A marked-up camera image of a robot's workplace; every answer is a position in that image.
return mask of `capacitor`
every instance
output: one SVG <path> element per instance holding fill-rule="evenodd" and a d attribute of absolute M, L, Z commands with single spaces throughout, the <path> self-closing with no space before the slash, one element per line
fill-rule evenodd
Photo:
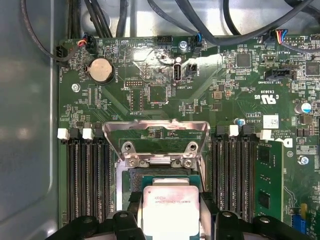
<path fill-rule="evenodd" d="M 294 110 L 297 114 L 309 114 L 311 112 L 311 104 L 308 102 L 298 103 Z"/>
<path fill-rule="evenodd" d="M 86 71 L 97 84 L 107 84 L 111 82 L 115 75 L 114 66 L 103 57 L 94 59 Z"/>
<path fill-rule="evenodd" d="M 235 124 L 235 125 L 238 125 L 239 127 L 242 127 L 243 125 L 246 125 L 246 120 L 237 117 L 237 118 L 234 120 L 234 124 Z"/>

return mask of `cable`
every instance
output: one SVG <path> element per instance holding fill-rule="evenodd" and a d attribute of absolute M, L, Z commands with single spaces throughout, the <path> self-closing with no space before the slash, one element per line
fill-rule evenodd
<path fill-rule="evenodd" d="M 116 26 L 116 31 L 115 31 L 115 36 L 117 38 L 123 38 L 125 35 L 127 15 L 128 15 L 128 1 L 120 0 L 120 15 L 119 15 L 118 25 Z"/>
<path fill-rule="evenodd" d="M 168 21 L 169 23 L 177 26 L 178 28 L 186 31 L 187 33 L 190 33 L 191 35 L 197 35 L 197 31 L 192 30 L 191 28 L 183 25 L 182 23 L 178 22 L 174 18 L 170 17 L 168 14 L 166 14 L 155 2 L 154 0 L 147 0 L 152 10 L 158 14 L 161 18 Z"/>
<path fill-rule="evenodd" d="M 73 29 L 73 0 L 68 0 L 68 23 L 67 23 L 67 38 L 72 39 L 74 37 L 74 29 Z"/>
<path fill-rule="evenodd" d="M 179 8 L 182 10 L 183 14 L 198 29 L 198 31 L 204 36 L 204 38 L 207 41 L 209 41 L 213 45 L 228 46 L 228 45 L 237 45 L 237 44 L 243 43 L 247 40 L 261 36 L 266 32 L 283 25 L 284 23 L 292 19 L 295 15 L 297 15 L 304 7 L 312 3 L 314 0 L 304 0 L 303 2 L 301 2 L 301 4 L 299 4 L 299 6 L 295 7 L 284 16 L 280 17 L 276 21 L 273 21 L 272 23 L 258 30 L 255 30 L 253 32 L 250 32 L 241 36 L 228 37 L 228 38 L 214 37 L 210 33 L 210 31 L 207 29 L 207 27 L 204 25 L 204 23 L 201 21 L 199 16 L 196 14 L 189 0 L 175 0 L 175 1 L 178 4 Z"/>
<path fill-rule="evenodd" d="M 75 39 L 80 38 L 80 13 L 79 13 L 79 0 L 73 0 L 72 7 L 72 18 L 73 18 L 73 37 Z"/>
<path fill-rule="evenodd" d="M 301 1 L 300 0 L 284 0 L 286 4 L 288 4 L 290 7 L 295 8 L 298 6 Z M 311 17 L 313 17 L 318 24 L 320 25 L 320 10 L 312 5 L 306 6 L 302 12 L 309 14 Z"/>
<path fill-rule="evenodd" d="M 225 23 L 233 35 L 241 35 L 231 19 L 229 0 L 223 0 L 223 16 Z"/>
<path fill-rule="evenodd" d="M 105 34 L 102 30 L 102 26 L 99 22 L 99 19 L 94 11 L 93 6 L 91 5 L 91 2 L 89 0 L 84 0 L 84 3 L 86 5 L 86 8 L 88 9 L 88 12 L 90 14 L 91 20 L 93 22 L 93 25 L 95 27 L 96 33 L 98 34 L 99 38 L 105 38 Z"/>
<path fill-rule="evenodd" d="M 55 55 L 51 54 L 48 50 L 46 50 L 45 47 L 41 44 L 41 42 L 37 38 L 32 26 L 31 26 L 30 19 L 29 19 L 29 16 L 28 16 L 28 12 L 27 12 L 26 0 L 20 0 L 20 9 L 21 9 L 21 13 L 22 13 L 23 22 L 25 24 L 25 27 L 26 27 L 28 33 L 30 34 L 30 36 L 31 36 L 32 40 L 34 41 L 34 43 L 36 44 L 36 46 L 46 56 L 52 58 L 53 60 L 56 60 L 57 62 L 67 62 L 76 54 L 76 52 L 79 49 L 78 46 L 74 47 L 66 57 L 55 56 Z"/>
<path fill-rule="evenodd" d="M 108 26 L 106 17 L 104 15 L 104 13 L 102 12 L 102 9 L 101 9 L 98 1 L 97 0 L 91 0 L 91 5 L 93 7 L 93 10 L 94 10 L 96 16 L 98 17 L 98 19 L 100 21 L 100 24 L 101 24 L 102 30 L 104 31 L 105 36 L 107 38 L 112 38 L 112 34 L 111 34 L 110 28 Z"/>
<path fill-rule="evenodd" d="M 285 42 L 283 42 L 281 44 L 281 46 L 284 46 L 286 47 L 287 49 L 290 49 L 290 50 L 293 50 L 293 51 L 296 51 L 298 53 L 302 53 L 302 54 L 314 54 L 314 53 L 320 53 L 320 48 L 317 48 L 317 49 L 303 49 L 303 48 L 298 48 L 296 46 L 291 46 Z"/>

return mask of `white label sticker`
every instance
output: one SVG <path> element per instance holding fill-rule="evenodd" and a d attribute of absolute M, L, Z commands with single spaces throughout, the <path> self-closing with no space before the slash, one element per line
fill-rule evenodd
<path fill-rule="evenodd" d="M 279 115 L 263 115 L 263 128 L 264 129 L 278 129 L 279 128 Z"/>

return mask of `green circuit board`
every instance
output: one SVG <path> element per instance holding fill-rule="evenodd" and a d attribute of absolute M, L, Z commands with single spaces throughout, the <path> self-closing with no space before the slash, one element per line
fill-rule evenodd
<path fill-rule="evenodd" d="M 297 53 L 277 43 L 265 44 L 261 38 L 223 47 L 209 47 L 202 40 L 201 52 L 195 54 L 193 37 L 169 39 L 171 42 L 165 45 L 159 43 L 158 37 L 97 39 L 97 54 L 81 47 L 68 66 L 59 69 L 59 128 L 79 129 L 81 133 L 83 128 L 101 128 L 105 122 L 206 121 L 212 133 L 208 153 L 216 126 L 228 129 L 236 119 L 242 119 L 247 126 L 252 126 L 255 134 L 271 130 L 272 140 L 258 140 L 254 145 L 251 173 L 254 215 L 273 216 L 290 226 L 292 217 L 301 215 L 306 221 L 305 233 L 319 238 L 320 55 Z M 186 49 L 179 48 L 181 41 L 187 42 Z M 320 45 L 318 36 L 287 36 L 285 41 L 296 46 Z M 71 48 L 76 43 L 76 40 L 66 40 L 61 45 Z M 97 57 L 108 59 L 114 67 L 114 77 L 107 84 L 98 84 L 87 73 L 88 65 Z M 181 66 L 179 81 L 174 80 L 177 61 Z M 272 70 L 286 72 L 270 76 Z M 75 92 L 73 84 L 80 89 Z M 311 111 L 306 114 L 299 112 L 304 103 L 311 105 Z M 172 148 L 181 151 L 186 147 L 183 139 L 201 138 L 201 133 L 154 128 L 126 134 L 119 137 L 119 145 L 125 138 L 134 139 L 140 146 L 139 152 L 150 151 L 150 148 L 161 153 Z M 113 149 L 109 147 L 106 151 L 110 157 L 107 180 L 110 212 L 117 208 L 115 167 L 118 159 Z M 59 159 L 61 226 L 66 222 L 68 205 L 66 152 L 66 145 L 62 144 Z M 308 163 L 302 163 L 302 158 L 307 158 Z M 205 161 L 207 166 L 213 165 L 210 154 Z M 209 190 L 214 185 L 211 169 L 206 170 Z M 181 173 L 172 175 L 188 174 L 182 169 L 179 171 Z M 123 202 L 130 195 L 131 174 L 123 175 Z"/>

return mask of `ram slot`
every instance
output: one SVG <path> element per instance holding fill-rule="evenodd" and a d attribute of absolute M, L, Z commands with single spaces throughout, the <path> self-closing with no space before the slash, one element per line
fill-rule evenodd
<path fill-rule="evenodd" d="M 93 216 L 98 218 L 101 222 L 101 208 L 100 208 L 100 162 L 99 162 L 99 145 L 95 142 L 92 145 L 92 183 L 91 186 L 93 189 L 93 199 L 91 201 L 92 208 L 93 208 Z"/>
<path fill-rule="evenodd" d="M 82 144 L 82 163 L 81 163 L 81 201 L 82 201 L 82 215 L 88 215 L 88 201 L 87 201 L 87 145 L 85 143 Z"/>
<path fill-rule="evenodd" d="M 241 216 L 242 212 L 242 202 L 241 202 L 241 195 L 242 195 L 242 189 L 241 189 L 241 184 L 242 184 L 242 156 L 241 156 L 241 141 L 237 140 L 236 141 L 236 163 L 235 163 L 235 168 L 236 168 L 236 210 L 235 212 Z"/>
<path fill-rule="evenodd" d="M 241 139 L 241 217 L 249 220 L 248 216 L 248 162 L 249 162 L 249 142 L 246 137 Z"/>
<path fill-rule="evenodd" d="M 74 159 L 74 145 L 67 144 L 66 146 L 66 187 L 67 187 L 67 194 L 66 194 L 66 201 L 67 201 L 67 211 L 66 211 L 66 219 L 67 222 L 70 223 L 74 216 L 74 171 L 73 171 L 73 159 Z"/>
<path fill-rule="evenodd" d="M 85 176 L 85 194 L 86 194 L 86 214 L 88 216 L 95 215 L 94 208 L 94 188 L 95 183 L 93 181 L 93 144 L 91 142 L 87 142 L 85 144 L 85 152 L 86 152 L 86 176 Z"/>
<path fill-rule="evenodd" d="M 225 141 L 223 145 L 223 172 L 224 172 L 224 180 L 223 185 L 225 187 L 224 190 L 224 207 L 226 210 L 230 209 L 230 195 L 229 195 L 229 180 L 230 180 L 230 172 L 229 172 L 229 138 L 224 136 Z"/>
<path fill-rule="evenodd" d="M 219 209 L 225 209 L 225 164 L 224 164 L 224 143 L 222 137 L 214 138 L 213 146 L 213 192 Z"/>
<path fill-rule="evenodd" d="M 257 156 L 256 143 L 250 141 L 248 143 L 248 221 L 251 222 L 254 217 L 254 202 L 255 202 L 255 190 L 254 190 L 254 158 Z"/>
<path fill-rule="evenodd" d="M 98 195 L 98 218 L 101 222 L 107 219 L 110 213 L 110 156 L 109 145 L 105 141 L 98 142 L 98 162 L 99 162 L 99 195 Z"/>
<path fill-rule="evenodd" d="M 228 185 L 228 190 L 229 190 L 229 201 L 228 201 L 228 205 L 229 211 L 235 212 L 236 211 L 236 164 L 237 164 L 237 149 L 236 149 L 236 138 L 234 137 L 230 137 L 229 141 L 228 141 L 228 158 L 226 160 L 226 162 L 228 161 L 228 182 L 226 182 L 226 184 Z"/>

